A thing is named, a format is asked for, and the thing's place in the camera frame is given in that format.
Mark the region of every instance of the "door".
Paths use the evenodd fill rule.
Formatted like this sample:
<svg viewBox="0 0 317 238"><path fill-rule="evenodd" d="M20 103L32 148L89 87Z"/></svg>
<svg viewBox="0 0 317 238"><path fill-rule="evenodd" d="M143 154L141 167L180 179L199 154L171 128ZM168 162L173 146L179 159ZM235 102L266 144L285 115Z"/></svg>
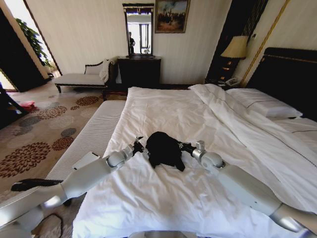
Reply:
<svg viewBox="0 0 317 238"><path fill-rule="evenodd" d="M0 10L0 68L19 92L45 84L41 73Z"/></svg>

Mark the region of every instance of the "black garment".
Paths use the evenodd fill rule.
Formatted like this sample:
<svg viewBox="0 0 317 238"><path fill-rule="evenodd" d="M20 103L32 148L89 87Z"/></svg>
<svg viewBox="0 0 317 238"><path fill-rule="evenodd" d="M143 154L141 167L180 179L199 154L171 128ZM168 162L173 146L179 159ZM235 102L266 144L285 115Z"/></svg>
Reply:
<svg viewBox="0 0 317 238"><path fill-rule="evenodd" d="M134 48L133 46L135 45L135 41L133 38L130 37L130 53L134 54Z"/></svg>
<svg viewBox="0 0 317 238"><path fill-rule="evenodd" d="M177 140L160 131L148 138L146 148L150 153L149 162L153 169L156 165L165 164L184 171L185 165L181 160L182 152L178 143Z"/></svg>

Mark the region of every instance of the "patterned carpet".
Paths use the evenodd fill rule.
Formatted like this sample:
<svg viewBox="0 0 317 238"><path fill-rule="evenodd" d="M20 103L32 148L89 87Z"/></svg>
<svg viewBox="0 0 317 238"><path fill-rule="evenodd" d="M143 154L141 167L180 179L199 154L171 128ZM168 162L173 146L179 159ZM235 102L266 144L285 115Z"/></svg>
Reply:
<svg viewBox="0 0 317 238"><path fill-rule="evenodd" d="M28 178L44 179L103 102L100 90L62 87L59 94L52 82L24 93L10 93L18 103L35 101L37 107L28 115L0 130L0 202L16 194L11 185ZM108 100L125 100L110 95ZM63 217L63 236L71 237L72 221L83 197L70 207L55 212ZM43 237L60 235L60 220L54 216L36 230Z"/></svg>

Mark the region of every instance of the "green plant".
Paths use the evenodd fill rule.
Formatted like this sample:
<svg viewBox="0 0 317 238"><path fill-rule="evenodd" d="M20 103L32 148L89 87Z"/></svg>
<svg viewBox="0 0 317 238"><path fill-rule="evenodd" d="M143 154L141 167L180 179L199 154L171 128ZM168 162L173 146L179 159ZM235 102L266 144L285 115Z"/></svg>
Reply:
<svg viewBox="0 0 317 238"><path fill-rule="evenodd" d="M34 31L33 29L31 29L30 27L28 27L26 25L26 22L22 21L21 19L16 18L15 20L19 24L21 30L23 31L24 35L28 39L29 43L31 44L35 54L39 58L42 65L52 67L49 63L48 56L43 52L43 48L40 45L40 44L42 44L42 42L40 42L37 39L37 36L39 36L39 34L36 31Z"/></svg>

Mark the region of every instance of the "painting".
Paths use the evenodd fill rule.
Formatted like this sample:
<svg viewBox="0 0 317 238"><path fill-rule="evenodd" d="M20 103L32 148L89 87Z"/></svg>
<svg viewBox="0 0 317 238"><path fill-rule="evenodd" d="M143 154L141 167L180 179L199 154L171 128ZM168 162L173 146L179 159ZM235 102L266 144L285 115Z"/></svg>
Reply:
<svg viewBox="0 0 317 238"><path fill-rule="evenodd" d="M155 33L185 33L190 0L156 0Z"/></svg>

